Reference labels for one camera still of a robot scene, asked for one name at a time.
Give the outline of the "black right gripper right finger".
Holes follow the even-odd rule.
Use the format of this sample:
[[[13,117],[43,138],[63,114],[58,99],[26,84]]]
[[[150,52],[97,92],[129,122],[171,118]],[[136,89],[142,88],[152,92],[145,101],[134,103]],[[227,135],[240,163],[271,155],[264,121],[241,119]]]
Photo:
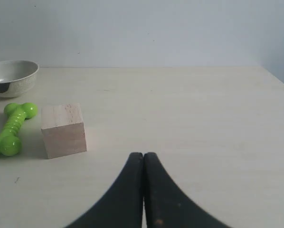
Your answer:
[[[144,208],[149,228],[227,228],[192,201],[154,152],[144,155]]]

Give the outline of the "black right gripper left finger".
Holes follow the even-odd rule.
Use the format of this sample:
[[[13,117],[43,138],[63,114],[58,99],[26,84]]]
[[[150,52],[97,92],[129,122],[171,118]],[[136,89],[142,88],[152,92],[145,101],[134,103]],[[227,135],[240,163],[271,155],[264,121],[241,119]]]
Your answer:
[[[143,154],[130,153],[108,191],[69,228],[140,228],[143,215]]]

